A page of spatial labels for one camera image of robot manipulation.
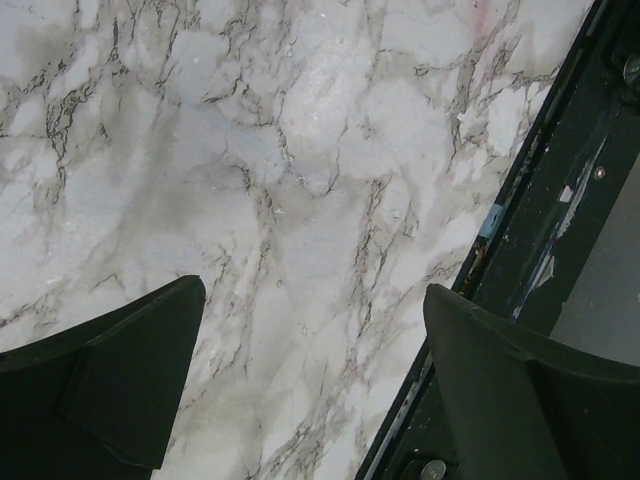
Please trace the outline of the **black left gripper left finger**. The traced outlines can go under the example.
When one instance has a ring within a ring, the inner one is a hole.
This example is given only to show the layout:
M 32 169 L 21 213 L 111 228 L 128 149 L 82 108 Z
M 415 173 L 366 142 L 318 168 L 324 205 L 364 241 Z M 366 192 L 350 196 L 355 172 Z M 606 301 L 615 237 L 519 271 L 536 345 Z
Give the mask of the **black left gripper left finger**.
M 4 479 L 148 479 L 161 468 L 201 325 L 181 277 L 1 355 Z

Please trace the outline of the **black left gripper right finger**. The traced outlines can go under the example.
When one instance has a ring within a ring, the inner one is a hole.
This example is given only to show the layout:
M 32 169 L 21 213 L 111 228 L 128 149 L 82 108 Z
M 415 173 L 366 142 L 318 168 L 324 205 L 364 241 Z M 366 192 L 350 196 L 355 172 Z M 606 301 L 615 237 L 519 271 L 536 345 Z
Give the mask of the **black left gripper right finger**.
M 465 479 L 636 479 L 639 369 L 431 284 L 424 320 Z

